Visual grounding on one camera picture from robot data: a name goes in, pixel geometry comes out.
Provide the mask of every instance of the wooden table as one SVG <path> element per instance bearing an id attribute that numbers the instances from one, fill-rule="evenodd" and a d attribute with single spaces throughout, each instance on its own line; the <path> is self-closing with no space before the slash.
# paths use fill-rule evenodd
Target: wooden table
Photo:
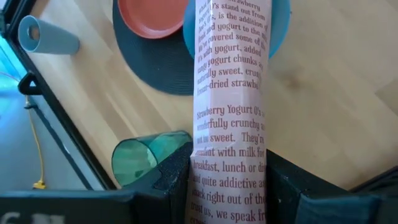
<path id="1" fill-rule="evenodd" d="M 397 164 L 397 10 L 396 0 L 292 1 L 267 74 L 269 149 L 345 189 Z M 192 97 L 152 89 L 124 62 L 112 0 L 38 0 L 32 14 L 81 39 L 72 57 L 29 56 L 113 180 L 119 141 L 192 132 Z"/>

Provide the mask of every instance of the gray container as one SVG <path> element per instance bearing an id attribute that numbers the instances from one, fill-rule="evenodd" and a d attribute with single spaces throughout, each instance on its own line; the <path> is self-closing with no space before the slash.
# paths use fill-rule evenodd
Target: gray container
<path id="1" fill-rule="evenodd" d="M 79 50 L 79 38 L 34 16 L 25 16 L 18 27 L 18 40 L 27 52 L 73 55 Z"/>

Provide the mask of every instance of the orange plate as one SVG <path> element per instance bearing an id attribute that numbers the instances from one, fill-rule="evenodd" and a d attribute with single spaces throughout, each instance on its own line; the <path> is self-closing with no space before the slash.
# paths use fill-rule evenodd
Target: orange plate
<path id="1" fill-rule="evenodd" d="M 118 0 L 124 23 L 137 35 L 159 39 L 183 24 L 188 0 Z"/>

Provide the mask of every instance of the round placemat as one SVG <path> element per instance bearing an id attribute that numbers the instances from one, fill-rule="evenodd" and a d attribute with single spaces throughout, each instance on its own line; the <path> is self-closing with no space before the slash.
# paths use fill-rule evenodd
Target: round placemat
<path id="1" fill-rule="evenodd" d="M 164 39 L 144 39 L 125 25 L 113 1 L 113 29 L 131 70 L 156 90 L 173 95 L 193 94 L 193 59 L 180 29 Z"/>

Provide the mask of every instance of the green glass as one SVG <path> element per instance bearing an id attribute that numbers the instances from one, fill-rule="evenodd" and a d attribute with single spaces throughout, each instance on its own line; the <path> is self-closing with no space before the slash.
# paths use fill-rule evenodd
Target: green glass
<path id="1" fill-rule="evenodd" d="M 113 151 L 113 174 L 122 187 L 131 184 L 187 142 L 192 138 L 185 131 L 123 140 Z"/>

